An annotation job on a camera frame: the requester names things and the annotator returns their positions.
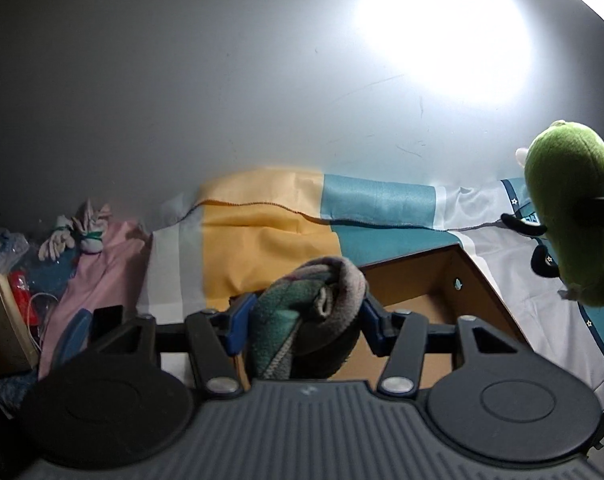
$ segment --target blue stripe with stars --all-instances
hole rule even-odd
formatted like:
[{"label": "blue stripe with stars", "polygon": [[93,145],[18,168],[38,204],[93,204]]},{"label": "blue stripe with stars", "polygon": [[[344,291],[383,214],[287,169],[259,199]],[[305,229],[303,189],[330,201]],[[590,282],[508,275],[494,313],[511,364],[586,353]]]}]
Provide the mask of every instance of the blue stripe with stars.
[{"label": "blue stripe with stars", "polygon": [[[521,212],[521,208],[520,208],[520,199],[518,198],[518,196],[515,193],[515,190],[513,189],[513,184],[511,184],[511,182],[509,182],[506,179],[502,181],[502,184],[504,185],[506,194],[509,196],[509,200],[511,201],[511,207],[513,208],[513,215],[518,220],[521,220],[522,212]],[[538,243],[538,245],[544,245],[544,242],[540,238],[535,237],[533,239]]]},{"label": "blue stripe with stars", "polygon": [[[511,182],[509,182],[508,180],[503,180],[502,183],[504,184],[504,189],[506,190],[506,193],[509,196],[509,200],[511,200],[511,205],[513,206],[513,214],[515,215],[516,218],[522,218],[522,213],[519,208],[520,200],[518,199],[518,196],[516,195],[515,190],[513,189],[513,186],[511,185]],[[538,242],[538,245],[546,245],[547,248],[549,249],[549,252],[551,254],[553,254],[552,253],[553,249],[550,246],[550,244],[545,244],[540,238],[535,238],[535,241]],[[586,328],[589,329],[589,332],[591,333],[592,338],[594,339],[595,343],[598,345],[598,348],[600,349],[600,352],[602,352],[602,355],[604,356],[604,341],[602,340],[600,334],[598,333],[598,330],[595,328],[595,323],[591,320],[591,318],[589,317],[589,314],[586,312],[586,309],[584,308],[584,306],[581,303],[578,303],[578,308],[580,310],[580,315],[582,316],[582,319],[584,320],[584,324],[586,325]]]},{"label": "blue stripe with stars", "polygon": [[595,329],[595,323],[592,322],[592,320],[589,317],[589,314],[587,314],[586,309],[584,308],[583,304],[578,303],[578,307],[580,309],[580,314],[582,316],[582,319],[584,320],[584,323],[586,324],[586,327],[589,329],[589,332],[591,332],[593,339],[595,339],[595,343],[598,345],[600,352],[602,352],[602,355],[604,355],[604,341],[602,341],[600,334]]}]

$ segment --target white wall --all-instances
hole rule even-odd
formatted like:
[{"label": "white wall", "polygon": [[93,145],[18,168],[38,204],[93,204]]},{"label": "white wall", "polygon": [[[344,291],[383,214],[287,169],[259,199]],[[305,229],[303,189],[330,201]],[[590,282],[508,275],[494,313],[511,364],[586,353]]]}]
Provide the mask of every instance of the white wall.
[{"label": "white wall", "polygon": [[3,223],[48,228],[87,196],[139,215],[258,165],[472,186],[519,175],[553,120],[604,137],[604,22],[515,1],[531,72],[489,107],[399,76],[359,0],[0,0]]}]

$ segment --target silver rivet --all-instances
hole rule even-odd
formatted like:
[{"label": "silver rivet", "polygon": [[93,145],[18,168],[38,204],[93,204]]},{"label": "silver rivet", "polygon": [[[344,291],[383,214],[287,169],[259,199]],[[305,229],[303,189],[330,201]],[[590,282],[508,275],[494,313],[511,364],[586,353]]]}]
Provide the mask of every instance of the silver rivet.
[{"label": "silver rivet", "polygon": [[413,381],[406,377],[387,377],[382,381],[382,389],[390,394],[407,394],[413,387]]},{"label": "silver rivet", "polygon": [[212,394],[232,394],[239,388],[240,385],[231,377],[213,377],[207,381],[207,390]]}]

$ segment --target plush toy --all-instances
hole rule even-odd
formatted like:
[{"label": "plush toy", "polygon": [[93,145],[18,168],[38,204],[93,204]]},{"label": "plush toy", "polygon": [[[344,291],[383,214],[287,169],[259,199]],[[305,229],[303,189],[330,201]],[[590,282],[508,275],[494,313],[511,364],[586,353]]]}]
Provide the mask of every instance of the plush toy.
[{"label": "plush toy", "polygon": [[531,267],[561,278],[565,298],[604,306],[604,142],[587,126],[556,121],[516,158],[540,224],[507,214],[502,221],[522,234],[546,235],[557,265],[540,245]]},{"label": "plush toy", "polygon": [[73,224],[80,238],[80,249],[85,254],[98,254],[102,252],[102,235],[109,227],[111,208],[108,204],[98,211],[93,210],[91,200],[84,204],[82,220],[73,217]]}]

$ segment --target pink blanket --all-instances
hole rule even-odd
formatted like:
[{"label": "pink blanket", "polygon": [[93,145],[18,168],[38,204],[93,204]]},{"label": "pink blanket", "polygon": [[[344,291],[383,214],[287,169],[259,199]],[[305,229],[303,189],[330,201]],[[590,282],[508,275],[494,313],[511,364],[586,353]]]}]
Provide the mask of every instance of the pink blanket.
[{"label": "pink blanket", "polygon": [[103,242],[100,254],[80,257],[75,277],[50,315],[40,357],[41,379],[48,374],[58,341],[78,310],[120,304],[125,313],[135,311],[148,262],[146,241],[134,222],[110,222]]}]

